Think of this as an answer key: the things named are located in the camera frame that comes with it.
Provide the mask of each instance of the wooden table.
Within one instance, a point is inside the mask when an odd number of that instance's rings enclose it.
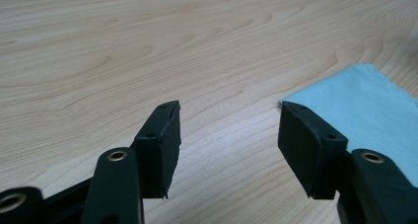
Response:
[[[338,223],[277,148],[278,100],[358,62],[418,97],[417,0],[0,0],[0,189],[44,196],[180,100],[147,223]]]

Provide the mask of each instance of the small hole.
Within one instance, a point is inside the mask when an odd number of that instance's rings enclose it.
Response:
[[[102,219],[102,221],[100,222],[100,224],[117,224],[117,223],[119,223],[119,217],[117,217],[116,215],[109,215],[105,217],[104,219]]]
[[[110,153],[107,158],[112,162],[117,162],[125,158],[128,154],[125,151],[116,151]]]
[[[155,138],[155,137],[157,137],[157,134],[155,134],[155,133],[147,133],[147,138]]]
[[[24,193],[12,193],[0,199],[0,213],[5,213],[19,207],[25,202],[27,196]]]
[[[384,162],[384,159],[381,156],[379,156],[378,154],[375,154],[375,153],[364,152],[364,153],[362,153],[362,157],[365,160],[367,160],[369,162],[373,162],[373,163],[381,164],[381,163]]]

